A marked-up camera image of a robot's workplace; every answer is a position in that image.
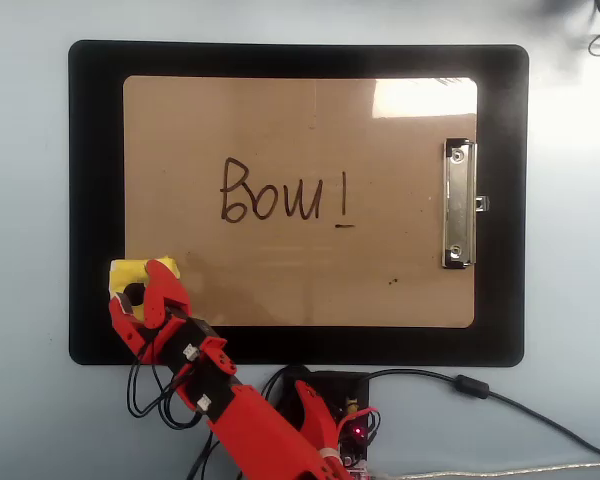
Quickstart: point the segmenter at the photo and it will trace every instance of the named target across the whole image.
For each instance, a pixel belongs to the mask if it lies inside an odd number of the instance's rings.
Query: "black frame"
[[[128,364],[111,327],[109,262],[124,257],[122,85],[130,75],[470,77],[478,84],[476,317],[468,328],[218,327],[240,363],[512,366],[524,351],[529,61],[515,45],[308,46],[80,41],[69,52],[69,351]],[[444,301],[444,292],[440,292]]]

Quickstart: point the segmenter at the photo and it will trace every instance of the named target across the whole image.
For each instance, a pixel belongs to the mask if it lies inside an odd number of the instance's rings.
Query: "metal clip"
[[[475,263],[476,211],[486,211],[487,197],[476,196],[476,152],[466,138],[448,138],[444,158],[442,266],[466,268]]]

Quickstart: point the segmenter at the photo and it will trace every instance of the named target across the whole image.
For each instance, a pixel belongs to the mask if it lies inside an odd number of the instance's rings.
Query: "brown clipboard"
[[[473,268],[443,268],[469,80],[132,76],[123,98],[125,255],[175,258],[195,315],[473,322]]]

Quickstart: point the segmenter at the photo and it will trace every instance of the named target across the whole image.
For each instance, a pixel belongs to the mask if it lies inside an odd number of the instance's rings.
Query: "light blue table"
[[[590,23],[590,3],[2,0],[0,479],[183,479],[206,437],[172,432],[157,416],[134,420],[126,368],[69,358],[67,51],[83,38],[524,46],[526,356],[512,369],[463,373],[600,445],[600,59],[583,49],[600,22]],[[554,4],[573,11],[551,15]],[[241,378],[261,384],[273,369],[246,367]],[[503,405],[425,379],[377,380],[372,400],[385,420],[370,452],[382,471],[597,460]],[[235,471],[218,452],[209,478]]]

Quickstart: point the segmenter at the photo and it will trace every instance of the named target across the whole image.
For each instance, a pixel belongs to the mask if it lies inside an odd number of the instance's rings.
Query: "red robotic arm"
[[[296,390],[305,409],[298,432],[252,386],[235,377],[226,340],[192,318],[186,290],[164,264],[146,264],[144,323],[129,298],[109,303],[113,327],[143,363],[167,365],[177,393],[208,424],[249,480],[351,480],[338,454],[338,433],[324,400],[305,382]]]

